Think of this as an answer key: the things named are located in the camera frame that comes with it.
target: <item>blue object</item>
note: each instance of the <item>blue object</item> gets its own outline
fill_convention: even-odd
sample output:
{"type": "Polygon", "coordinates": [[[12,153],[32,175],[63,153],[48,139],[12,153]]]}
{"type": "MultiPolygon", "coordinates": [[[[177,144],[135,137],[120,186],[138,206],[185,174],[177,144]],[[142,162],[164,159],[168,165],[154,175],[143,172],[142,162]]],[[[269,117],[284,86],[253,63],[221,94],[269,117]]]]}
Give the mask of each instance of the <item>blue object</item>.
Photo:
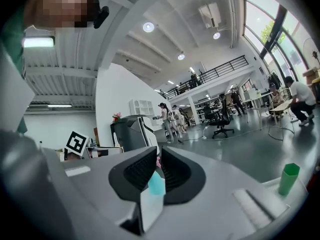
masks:
{"type": "Polygon", "coordinates": [[[159,173],[154,171],[151,176],[148,187],[150,193],[156,196],[164,196],[166,194],[165,181],[160,177],[159,173]]]}

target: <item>black railing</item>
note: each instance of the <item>black railing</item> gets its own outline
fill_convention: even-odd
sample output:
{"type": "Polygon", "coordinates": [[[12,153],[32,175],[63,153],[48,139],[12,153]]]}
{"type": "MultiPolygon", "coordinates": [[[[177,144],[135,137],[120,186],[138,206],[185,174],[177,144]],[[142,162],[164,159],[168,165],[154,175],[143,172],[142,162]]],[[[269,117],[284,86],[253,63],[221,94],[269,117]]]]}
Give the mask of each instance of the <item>black railing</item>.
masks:
{"type": "Polygon", "coordinates": [[[204,83],[207,83],[213,79],[219,78],[225,74],[228,74],[232,71],[238,70],[244,66],[248,65],[248,62],[244,55],[235,58],[233,60],[230,60],[229,62],[222,64],[220,66],[217,66],[207,72],[204,72],[200,74],[196,79],[190,79],[189,81],[186,81],[184,83],[181,83],[179,87],[173,88],[169,90],[165,94],[165,98],[167,100],[172,99],[173,97],[176,97],[180,94],[183,94],[193,88],[196,88],[197,86],[200,86],[204,83]]]}

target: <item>partition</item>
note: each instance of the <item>partition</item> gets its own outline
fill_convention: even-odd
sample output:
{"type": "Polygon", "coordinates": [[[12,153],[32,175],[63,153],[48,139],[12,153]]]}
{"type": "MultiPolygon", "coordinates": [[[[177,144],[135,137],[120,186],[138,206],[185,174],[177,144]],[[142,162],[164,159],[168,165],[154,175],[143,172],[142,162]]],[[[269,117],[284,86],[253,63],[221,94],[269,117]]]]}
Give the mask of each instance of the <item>partition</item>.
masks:
{"type": "Polygon", "coordinates": [[[155,116],[161,115],[160,103],[169,101],[158,92],[129,72],[123,66],[112,63],[108,69],[99,68],[96,83],[95,114],[101,146],[113,147],[110,130],[112,116],[120,112],[121,117],[131,115],[130,101],[143,100],[152,102],[155,116]]]}

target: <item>ceiling light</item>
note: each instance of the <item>ceiling light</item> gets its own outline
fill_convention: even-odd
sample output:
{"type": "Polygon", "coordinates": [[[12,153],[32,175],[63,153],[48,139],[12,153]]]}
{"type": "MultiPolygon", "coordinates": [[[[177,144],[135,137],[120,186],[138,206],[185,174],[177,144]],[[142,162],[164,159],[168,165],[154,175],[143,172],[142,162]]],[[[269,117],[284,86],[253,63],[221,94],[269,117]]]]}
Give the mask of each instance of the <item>ceiling light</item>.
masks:
{"type": "Polygon", "coordinates": [[[59,104],[52,104],[48,105],[48,108],[71,108],[72,105],[59,105],[59,104]]]}
{"type": "Polygon", "coordinates": [[[217,33],[215,33],[213,35],[213,39],[218,39],[219,37],[220,37],[220,33],[219,32],[217,32],[217,33]]]}
{"type": "Polygon", "coordinates": [[[54,47],[55,41],[53,37],[26,37],[23,40],[24,48],[31,47],[54,47]]]}
{"type": "Polygon", "coordinates": [[[155,25],[153,23],[151,23],[151,22],[146,22],[146,23],[143,24],[142,28],[143,28],[143,30],[145,32],[150,33],[152,31],[154,31],[155,25]]]}
{"type": "Polygon", "coordinates": [[[183,60],[185,57],[186,57],[186,56],[185,56],[183,53],[181,53],[181,54],[178,55],[178,60],[181,61],[181,60],[183,60]]]}

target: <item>tree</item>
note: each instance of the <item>tree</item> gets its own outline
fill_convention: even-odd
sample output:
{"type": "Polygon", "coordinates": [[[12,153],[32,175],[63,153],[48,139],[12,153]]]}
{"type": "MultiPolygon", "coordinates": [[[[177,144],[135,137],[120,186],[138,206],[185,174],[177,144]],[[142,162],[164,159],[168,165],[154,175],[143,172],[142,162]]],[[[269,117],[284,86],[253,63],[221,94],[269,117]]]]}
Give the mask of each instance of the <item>tree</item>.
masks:
{"type": "MultiPolygon", "coordinates": [[[[274,24],[275,24],[275,22],[271,20],[269,25],[266,25],[264,30],[261,31],[261,37],[260,38],[261,38],[263,44],[265,44],[267,42],[274,24]]],[[[285,33],[282,32],[281,36],[278,39],[278,44],[279,45],[282,43],[282,41],[285,39],[285,37],[286,37],[285,33]]]]}

